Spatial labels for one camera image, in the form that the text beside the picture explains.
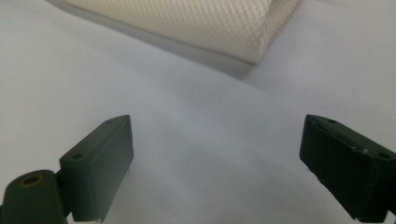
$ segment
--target white mesh pad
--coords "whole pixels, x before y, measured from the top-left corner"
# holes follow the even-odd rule
[[[66,0],[157,35],[257,63],[299,0]]]

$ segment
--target white tabletop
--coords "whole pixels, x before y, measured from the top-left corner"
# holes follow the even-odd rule
[[[355,223],[299,159],[304,116],[396,149],[395,60],[394,0],[303,0],[257,65],[59,0],[0,1],[0,193],[130,114],[105,223]]]

